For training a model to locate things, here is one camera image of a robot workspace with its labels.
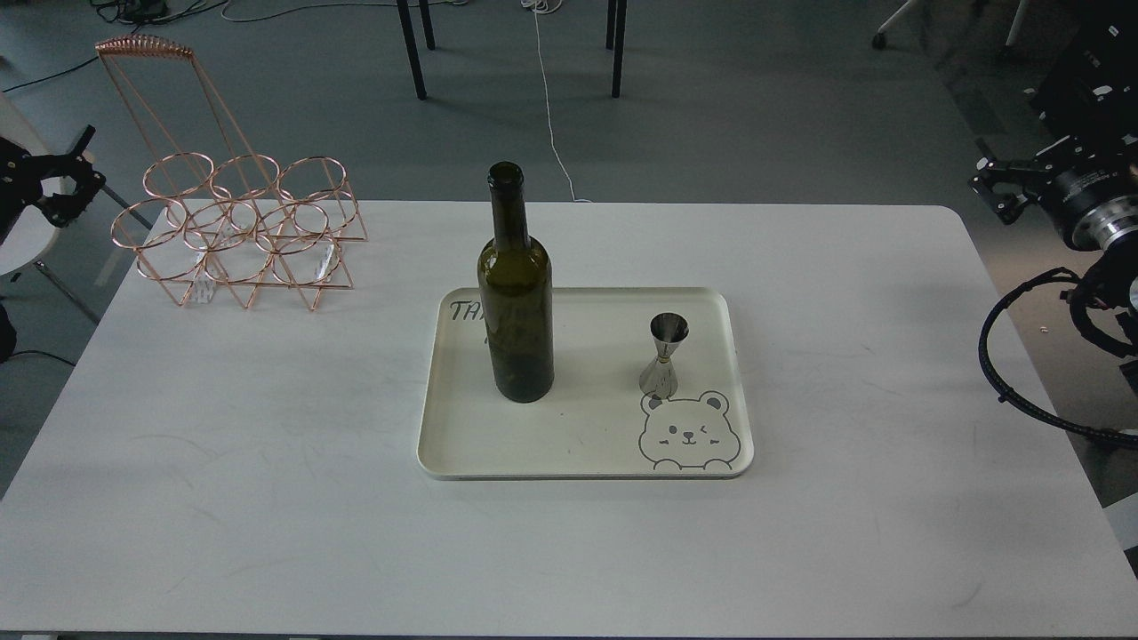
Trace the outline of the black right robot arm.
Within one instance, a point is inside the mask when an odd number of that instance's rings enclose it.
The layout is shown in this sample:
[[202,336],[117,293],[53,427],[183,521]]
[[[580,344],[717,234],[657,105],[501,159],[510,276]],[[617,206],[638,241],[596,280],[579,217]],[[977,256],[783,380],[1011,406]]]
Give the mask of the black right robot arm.
[[1135,16],[1089,20],[1030,105],[1055,142],[1029,159],[983,157],[970,187],[1004,224],[1039,206],[1071,251],[1135,244]]

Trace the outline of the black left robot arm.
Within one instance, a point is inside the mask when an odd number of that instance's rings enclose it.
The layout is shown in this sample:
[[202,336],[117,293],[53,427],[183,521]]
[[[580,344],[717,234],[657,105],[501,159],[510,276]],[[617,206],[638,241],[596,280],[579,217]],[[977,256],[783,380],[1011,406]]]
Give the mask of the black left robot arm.
[[[83,156],[94,134],[94,126],[85,126],[72,149],[58,155],[33,155],[7,138],[1,140],[3,240],[28,206],[40,210],[46,221],[60,229],[86,210],[106,184],[106,177]],[[60,177],[71,178],[74,189],[46,195],[44,180]]]

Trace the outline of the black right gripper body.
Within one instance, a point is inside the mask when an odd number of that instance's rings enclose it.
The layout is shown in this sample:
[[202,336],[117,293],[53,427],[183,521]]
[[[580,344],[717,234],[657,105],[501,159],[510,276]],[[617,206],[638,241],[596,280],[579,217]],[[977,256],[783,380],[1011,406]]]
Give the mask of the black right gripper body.
[[1072,169],[1080,142],[1054,142],[1030,159],[996,158],[986,142],[976,142],[981,153],[971,190],[986,203],[1004,224],[1013,224],[1028,205],[1039,206],[1055,224],[1078,224],[1081,214],[1064,202],[1057,183],[1061,173]]

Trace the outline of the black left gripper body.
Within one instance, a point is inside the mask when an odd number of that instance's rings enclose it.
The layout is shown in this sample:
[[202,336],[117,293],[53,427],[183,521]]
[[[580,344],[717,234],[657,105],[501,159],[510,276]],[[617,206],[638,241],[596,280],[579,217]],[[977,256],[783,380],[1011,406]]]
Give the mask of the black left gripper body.
[[71,192],[75,179],[84,178],[90,178],[90,163],[75,163],[66,155],[25,156],[18,161],[18,197],[53,223],[53,195]]

